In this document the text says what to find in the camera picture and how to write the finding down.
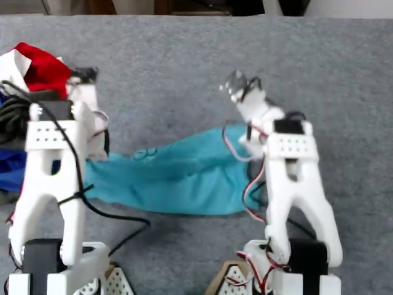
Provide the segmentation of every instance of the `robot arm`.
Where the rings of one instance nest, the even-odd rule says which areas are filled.
[[[56,117],[74,151],[40,105],[33,103],[29,109],[25,179],[9,231],[21,273],[10,275],[10,295],[79,294],[79,289],[90,281],[99,279],[104,285],[104,274],[109,268],[108,247],[83,242],[85,204],[75,197],[80,191],[76,159],[83,180],[85,159],[104,147],[98,141],[91,143],[98,130],[97,121],[84,100],[86,93],[96,100],[92,92],[94,81],[82,81],[80,76],[71,79],[79,80],[76,86],[79,96],[73,96],[74,101],[41,101],[41,104]],[[53,172],[52,163],[56,160],[60,161],[60,167]],[[35,238],[37,222],[50,199],[58,202],[63,216],[63,238]]]
[[[328,266],[338,267],[342,262],[343,252],[333,210],[322,187],[312,125],[303,118],[293,120],[280,107],[270,102],[258,78],[249,81],[243,73],[236,71],[221,89],[230,94],[231,100],[248,124],[247,132],[239,139],[240,143],[253,158],[260,157],[265,161],[269,200],[265,236],[272,250],[271,255],[278,264],[289,265],[292,271],[296,271],[296,264],[302,255],[304,261],[309,260],[307,256],[315,255],[314,261],[320,259],[326,269]],[[260,136],[261,129],[265,133],[264,138]],[[288,238],[286,222],[292,206],[304,212],[316,231],[317,241]],[[252,256],[256,267],[260,268],[259,273],[266,274],[272,263],[267,257],[267,251],[261,250],[261,244],[266,245],[267,241],[251,241],[244,252],[245,255]],[[302,282],[302,278],[306,276],[302,273],[304,271],[306,270],[298,269],[298,273],[288,273],[282,269],[274,270],[273,279],[270,279],[274,294],[305,294],[302,290],[308,287],[304,285],[305,280]],[[329,276],[326,271],[322,271],[320,275],[322,279],[319,294],[340,293],[338,278],[337,282],[336,277]],[[328,287],[328,281],[335,287]]]

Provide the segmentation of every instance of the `gray felt surface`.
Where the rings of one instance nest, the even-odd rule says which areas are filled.
[[[96,65],[112,150],[168,144],[238,118],[218,84],[260,72],[268,93],[313,122],[344,261],[343,294],[393,292],[393,22],[299,18],[2,17],[0,51],[29,42],[71,65]],[[148,216],[154,226],[115,258],[138,294],[202,294],[226,259],[263,228],[245,214]],[[0,208],[5,216],[11,207]],[[113,245],[136,225],[87,214],[86,240]],[[55,237],[52,205],[37,234]],[[0,227],[0,279],[12,270]]]

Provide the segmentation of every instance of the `red and white wire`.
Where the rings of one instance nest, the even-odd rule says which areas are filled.
[[[104,128],[102,128],[101,130],[98,130],[96,133],[93,134],[92,138],[104,133],[107,129],[108,129],[108,125],[109,125],[109,116],[102,110],[97,110],[97,111],[93,111],[94,114],[101,116],[102,120],[104,121],[105,125]]]
[[[260,159],[260,156],[242,157],[241,155],[239,155],[238,152],[236,151],[235,147],[233,146],[233,144],[231,143],[231,141],[227,137],[227,134],[226,134],[227,126],[228,126],[228,122],[225,123],[224,127],[222,128],[222,139],[224,140],[224,143],[228,147],[231,154],[240,162],[250,162],[253,160]],[[248,124],[248,126],[250,126],[253,129],[256,129],[260,133],[260,137],[262,136],[264,138],[267,138],[267,134],[258,126],[255,126],[252,124]]]
[[[231,278],[228,275],[226,275],[224,277],[224,280],[231,286],[243,287],[243,286],[246,286],[253,279],[253,277],[254,277],[253,275],[249,275],[245,281],[238,281],[235,278]]]
[[[265,219],[265,218],[259,216],[253,209],[249,208],[249,207],[247,206],[247,204],[246,204],[246,197],[247,197],[248,192],[250,191],[250,189],[252,188],[252,186],[253,186],[255,183],[257,183],[258,180],[262,177],[263,172],[265,172],[265,161],[264,161],[264,160],[263,160],[263,162],[262,162],[262,165],[261,165],[261,168],[260,168],[260,171],[259,171],[258,175],[257,175],[254,179],[252,179],[252,180],[247,184],[247,186],[244,188],[243,194],[242,194],[242,196],[241,196],[241,200],[242,200],[242,202],[243,202],[244,207],[246,207],[246,211],[248,212],[248,214],[250,214],[250,216],[251,216],[253,219],[258,220],[258,221],[263,222],[263,223],[266,223],[266,219]]]

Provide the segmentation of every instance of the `black wire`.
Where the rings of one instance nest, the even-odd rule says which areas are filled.
[[[0,106],[0,144],[26,138],[30,103],[16,95],[6,95]]]
[[[16,85],[14,85],[13,83],[9,82],[9,81],[2,81],[0,83],[0,87],[3,87],[3,85],[8,85],[9,87],[12,87],[14,90],[18,91],[19,93],[21,93],[24,97],[20,97],[22,100],[26,100],[29,101],[30,103],[32,103],[32,101],[29,99],[29,95],[27,92],[23,91],[22,89],[20,89],[19,87],[17,87]],[[111,219],[117,219],[117,220],[126,220],[126,221],[136,221],[136,222],[141,222],[143,223],[145,226],[142,226],[139,230],[137,230],[136,232],[131,233],[129,236],[127,236],[126,238],[124,238],[118,245],[116,245],[114,247],[113,250],[111,250],[111,254],[113,254],[116,250],[118,250],[122,245],[124,245],[125,242],[127,242],[128,240],[130,240],[131,238],[137,236],[138,234],[140,234],[141,232],[144,232],[148,227],[151,226],[151,222],[148,219],[145,218],[139,218],[139,217],[132,217],[132,216],[122,216],[122,215],[116,215],[116,214],[109,214],[106,212],[103,212],[99,209],[97,209],[96,207],[94,207],[86,198],[84,192],[86,191],[86,189],[84,189],[84,185],[83,185],[83,180],[82,180],[82,172],[80,170],[80,163],[79,163],[79,157],[77,155],[77,152],[75,150],[74,145],[71,143],[70,139],[68,138],[66,132],[63,130],[63,128],[59,125],[59,123],[57,122],[56,117],[52,114],[51,111],[49,111],[49,109],[47,109],[43,104],[41,103],[37,103],[42,110],[48,115],[49,119],[55,124],[56,128],[60,131],[60,133],[63,135],[64,140],[67,142],[74,158],[75,158],[75,164],[76,164],[76,173],[77,173],[77,181],[78,181],[78,187],[79,187],[79,192],[77,192],[74,196],[70,197],[68,200],[71,199],[75,199],[75,198],[80,198],[83,203],[86,205],[87,208],[89,208],[90,210],[92,210],[94,213],[102,216],[102,217],[106,217],[106,218],[111,218]]]
[[[287,112],[285,114],[285,118],[288,120],[292,120],[296,117],[300,117],[302,120],[307,120],[306,115],[303,112],[300,111],[292,111],[292,112]]]
[[[248,165],[247,165],[247,177],[250,179],[250,181],[254,178],[251,175],[251,170],[252,170],[251,169],[251,165],[252,165],[252,162],[249,162]],[[268,206],[268,204],[263,203],[259,198],[252,197],[252,194],[257,192],[259,189],[261,189],[265,185],[266,185],[266,181],[261,181],[261,182],[258,183],[258,185],[253,190],[250,191],[251,199],[253,201],[257,202],[262,208],[266,208]],[[299,222],[293,220],[292,218],[288,218],[287,221],[289,223],[291,223],[293,226],[297,227],[302,232],[304,232],[309,238],[311,238],[313,240],[316,239],[316,235],[312,231],[307,229],[305,226],[300,224]]]
[[[50,15],[51,13],[50,13],[49,8],[47,6],[48,4],[45,2],[45,0],[41,0],[41,3],[42,3],[42,6],[44,6],[45,13],[47,15]]]
[[[259,89],[262,89],[262,81],[258,76],[253,77],[245,86],[243,94],[241,95],[240,102],[243,102],[247,94],[253,89],[254,83],[257,83]]]

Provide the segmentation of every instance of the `blue cloth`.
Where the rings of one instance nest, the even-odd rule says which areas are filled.
[[[228,127],[237,139],[244,127]],[[87,162],[88,197],[160,213],[222,215],[244,210],[241,194],[248,183],[246,164],[238,162],[212,129],[133,157],[110,154],[108,162]],[[246,202],[257,208],[252,200]]]
[[[6,101],[6,97],[0,92],[0,106]]]
[[[0,149],[0,189],[7,192],[20,192],[25,165],[25,152]]]

